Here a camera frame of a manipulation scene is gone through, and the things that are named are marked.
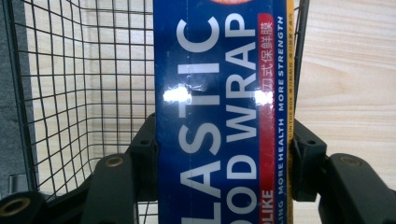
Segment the gray carpet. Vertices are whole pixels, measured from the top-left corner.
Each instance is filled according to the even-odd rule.
[[[23,17],[22,5],[14,5],[15,15]],[[20,129],[17,117],[11,65],[8,57],[8,44],[0,4],[0,192],[7,196],[8,176],[24,173]]]

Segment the red label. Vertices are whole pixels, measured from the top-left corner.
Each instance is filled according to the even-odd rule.
[[[260,223],[275,223],[275,40],[274,18],[259,14]]]

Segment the wooden table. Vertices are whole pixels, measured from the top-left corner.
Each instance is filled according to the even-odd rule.
[[[296,118],[396,189],[396,2],[311,0]],[[295,223],[320,223],[295,203]]]

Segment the wire basket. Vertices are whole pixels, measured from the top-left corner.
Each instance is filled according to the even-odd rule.
[[[124,152],[154,112],[152,0],[3,4],[28,187],[55,198]],[[306,13],[297,12],[298,77]],[[156,223],[156,203],[139,212]]]

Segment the box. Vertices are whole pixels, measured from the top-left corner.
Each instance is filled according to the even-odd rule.
[[[161,224],[292,222],[292,4],[154,0]]]

